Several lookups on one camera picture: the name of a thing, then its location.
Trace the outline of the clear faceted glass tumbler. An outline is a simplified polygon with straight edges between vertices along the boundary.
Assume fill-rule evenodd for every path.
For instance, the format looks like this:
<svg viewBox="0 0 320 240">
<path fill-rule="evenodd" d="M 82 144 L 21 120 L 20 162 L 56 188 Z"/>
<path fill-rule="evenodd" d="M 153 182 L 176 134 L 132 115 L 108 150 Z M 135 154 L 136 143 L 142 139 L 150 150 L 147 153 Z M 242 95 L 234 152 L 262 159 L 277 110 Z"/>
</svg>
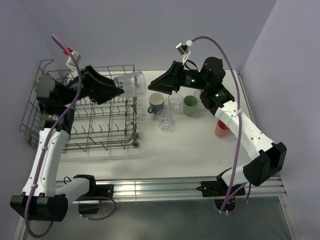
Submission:
<svg viewBox="0 0 320 240">
<path fill-rule="evenodd" d="M 121 98 L 134 98 L 146 95 L 146 81 L 141 71 L 119 75 L 113 78 L 115 85 L 124 90 Z"/>
</svg>

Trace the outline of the clear glass mug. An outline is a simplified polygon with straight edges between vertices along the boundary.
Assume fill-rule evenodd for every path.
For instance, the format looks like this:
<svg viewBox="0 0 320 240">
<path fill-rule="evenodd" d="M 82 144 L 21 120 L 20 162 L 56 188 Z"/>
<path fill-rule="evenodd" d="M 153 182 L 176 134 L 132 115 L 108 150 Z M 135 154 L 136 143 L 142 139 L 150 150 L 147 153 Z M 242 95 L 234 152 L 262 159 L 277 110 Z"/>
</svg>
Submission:
<svg viewBox="0 0 320 240">
<path fill-rule="evenodd" d="M 201 93 L 203 92 L 202 89 L 198 89 L 194 92 L 193 96 L 197 99 L 197 106 L 196 108 L 198 110 L 203 110 L 205 109 L 205 106 L 203 105 L 202 103 L 202 100 L 201 100 Z"/>
</svg>

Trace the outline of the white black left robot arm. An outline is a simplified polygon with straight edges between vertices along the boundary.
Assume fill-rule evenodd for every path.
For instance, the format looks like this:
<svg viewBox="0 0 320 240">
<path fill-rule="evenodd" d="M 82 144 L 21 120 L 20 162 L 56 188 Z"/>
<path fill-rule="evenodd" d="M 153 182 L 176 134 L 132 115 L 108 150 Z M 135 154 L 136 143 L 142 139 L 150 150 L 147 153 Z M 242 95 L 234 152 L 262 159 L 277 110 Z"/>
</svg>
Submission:
<svg viewBox="0 0 320 240">
<path fill-rule="evenodd" d="M 125 91 L 90 65 L 68 84 L 43 75 L 35 88 L 40 107 L 37 152 L 29 178 L 21 194 L 11 197 L 10 206 L 26 221 L 60 222 L 71 203 L 81 197 L 91 200 L 98 193 L 95 177 L 87 174 L 78 174 L 70 183 L 56 189 L 61 155 L 73 127 L 73 106 L 86 97 L 101 105 Z"/>
</svg>

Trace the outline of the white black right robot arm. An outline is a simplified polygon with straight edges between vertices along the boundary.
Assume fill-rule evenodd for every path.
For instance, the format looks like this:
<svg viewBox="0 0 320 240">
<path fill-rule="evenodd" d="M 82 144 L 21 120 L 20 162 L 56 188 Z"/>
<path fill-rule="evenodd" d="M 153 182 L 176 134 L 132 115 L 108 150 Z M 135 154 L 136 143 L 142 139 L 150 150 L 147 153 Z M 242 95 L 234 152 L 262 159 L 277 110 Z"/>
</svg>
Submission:
<svg viewBox="0 0 320 240">
<path fill-rule="evenodd" d="M 169 95 L 180 87 L 201 90 L 204 107 L 241 142 L 250 162 L 220 173 L 216 189 L 222 195 L 229 194 L 234 185 L 260 186 L 282 170 L 287 153 L 282 142 L 275 143 L 267 137 L 239 108 L 238 100 L 223 85 L 225 75 L 223 61 L 216 57 L 208 57 L 201 70 L 185 69 L 181 62 L 173 61 L 169 70 L 148 86 L 149 90 Z"/>
</svg>

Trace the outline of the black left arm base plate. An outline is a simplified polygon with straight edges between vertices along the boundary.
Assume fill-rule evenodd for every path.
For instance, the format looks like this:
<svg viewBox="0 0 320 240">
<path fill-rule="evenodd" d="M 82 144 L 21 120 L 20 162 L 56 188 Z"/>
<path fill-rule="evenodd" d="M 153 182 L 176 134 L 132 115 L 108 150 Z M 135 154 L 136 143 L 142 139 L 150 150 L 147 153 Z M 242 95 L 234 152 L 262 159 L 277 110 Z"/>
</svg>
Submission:
<svg viewBox="0 0 320 240">
<path fill-rule="evenodd" d="M 113 184 L 98 184 L 93 195 L 82 195 L 76 199 L 80 202 L 78 212 L 82 215 L 96 215 L 104 198 L 112 199 L 113 193 Z"/>
</svg>

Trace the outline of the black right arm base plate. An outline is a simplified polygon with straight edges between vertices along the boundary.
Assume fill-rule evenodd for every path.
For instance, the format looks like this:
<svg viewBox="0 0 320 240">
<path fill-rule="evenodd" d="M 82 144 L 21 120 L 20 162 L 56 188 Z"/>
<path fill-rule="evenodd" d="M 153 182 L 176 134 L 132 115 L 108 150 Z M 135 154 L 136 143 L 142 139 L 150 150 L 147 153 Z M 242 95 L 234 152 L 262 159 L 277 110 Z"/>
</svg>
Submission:
<svg viewBox="0 0 320 240">
<path fill-rule="evenodd" d="M 235 192 L 240 186 L 241 184 L 233 186 L 230 194 Z M 200 191 L 203 197 L 225 197 L 228 191 L 228 186 L 223 181 L 202 181 L 196 190 Z M 235 193 L 235 196 L 244 196 L 245 194 L 245 189 L 242 187 Z"/>
</svg>

